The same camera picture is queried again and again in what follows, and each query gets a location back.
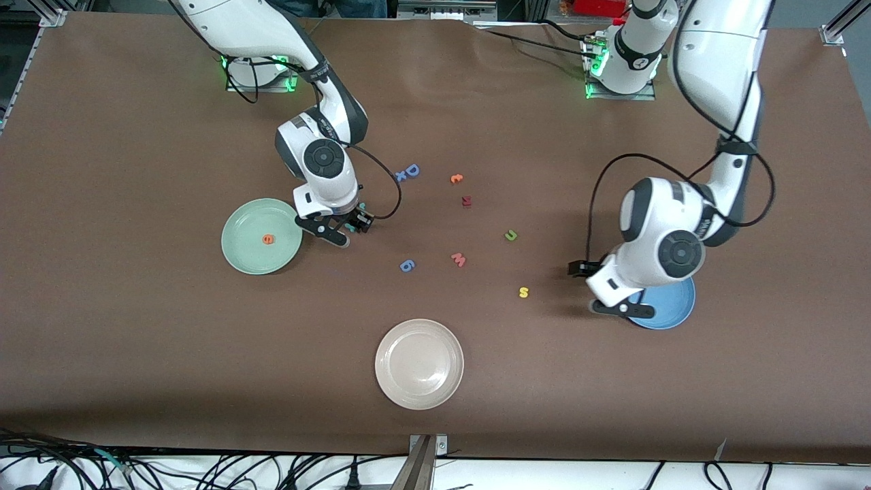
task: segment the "blue plate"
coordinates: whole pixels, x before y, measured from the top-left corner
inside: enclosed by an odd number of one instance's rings
[[[632,303],[651,305],[656,314],[653,318],[630,318],[633,323],[652,330],[667,330],[677,327],[692,313],[696,304],[696,285],[692,278],[666,286],[647,288],[643,293],[629,296]]]

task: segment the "brown table cover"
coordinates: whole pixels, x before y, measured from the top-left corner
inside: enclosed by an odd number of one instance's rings
[[[868,462],[871,138],[841,50],[770,33],[775,208],[708,250],[688,321],[649,331],[588,313],[565,264],[609,159],[688,172],[711,155],[716,132],[664,73],[655,102],[587,100],[577,57],[459,22],[328,20],[313,38],[368,112],[362,145],[420,175],[349,248],[306,236],[280,273],[245,276],[220,232],[247,201],[292,201],[273,136],[308,87],[256,105],[223,92],[174,17],[73,13],[46,31],[0,138],[0,425],[355,453],[444,432],[460,455],[595,459],[710,459],[728,438],[724,459]],[[351,157],[368,209],[390,209],[387,175]],[[605,179],[593,255],[618,243],[619,202],[646,175],[665,174],[637,160]],[[748,217],[766,193],[757,167]],[[392,404],[373,367],[416,317],[448,326],[466,363],[425,412]]]

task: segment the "green plate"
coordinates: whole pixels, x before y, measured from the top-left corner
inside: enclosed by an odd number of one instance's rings
[[[258,199],[230,215],[220,247],[230,265],[246,274],[269,274],[286,266],[302,243],[296,210],[284,201]]]

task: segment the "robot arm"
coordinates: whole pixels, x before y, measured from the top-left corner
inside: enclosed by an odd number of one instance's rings
[[[300,77],[323,95],[318,105],[278,128],[275,147],[290,172],[305,182],[294,190],[297,223],[339,247],[348,238],[338,231],[348,222],[361,231],[371,214],[357,207],[354,167],[344,145],[363,140],[368,118],[339,80],[308,34],[262,0],[182,0],[179,6],[194,29],[217,51],[235,58],[283,55],[304,71]],[[325,216],[339,216],[329,226]]]
[[[682,181],[641,180],[624,197],[625,242],[587,279],[606,307],[652,286],[680,282],[699,270],[705,246],[737,229],[714,209],[740,221],[756,152],[763,95],[756,70],[772,0],[694,0],[672,47],[672,78],[691,105],[720,128],[712,176],[699,194]]]

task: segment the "plate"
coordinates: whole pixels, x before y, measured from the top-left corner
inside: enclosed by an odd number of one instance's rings
[[[286,266],[302,243],[296,210],[277,199],[257,199],[230,215],[220,237],[224,258],[246,274],[269,274]]]
[[[651,305],[656,313],[653,318],[632,318],[633,323],[646,329],[667,330],[677,327],[692,313],[696,304],[696,284],[692,278],[655,288],[647,288],[641,293],[629,296],[632,303]]]
[[[396,325],[378,346],[375,377],[387,398],[410,410],[448,401],[463,379],[463,349],[441,323],[418,318]]]

